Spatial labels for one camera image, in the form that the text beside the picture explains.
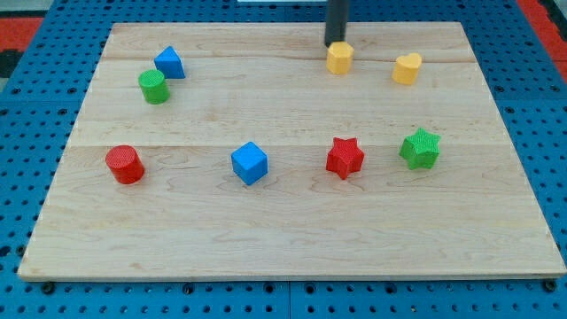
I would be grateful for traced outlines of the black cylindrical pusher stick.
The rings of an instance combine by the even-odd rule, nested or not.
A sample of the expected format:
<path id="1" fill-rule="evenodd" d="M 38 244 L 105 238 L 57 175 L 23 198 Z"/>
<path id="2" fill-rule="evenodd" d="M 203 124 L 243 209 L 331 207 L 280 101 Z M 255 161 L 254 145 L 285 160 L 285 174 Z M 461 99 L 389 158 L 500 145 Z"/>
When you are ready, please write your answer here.
<path id="1" fill-rule="evenodd" d="M 349 0 L 328 0 L 325 16 L 324 44 L 326 47 L 346 39 Z"/>

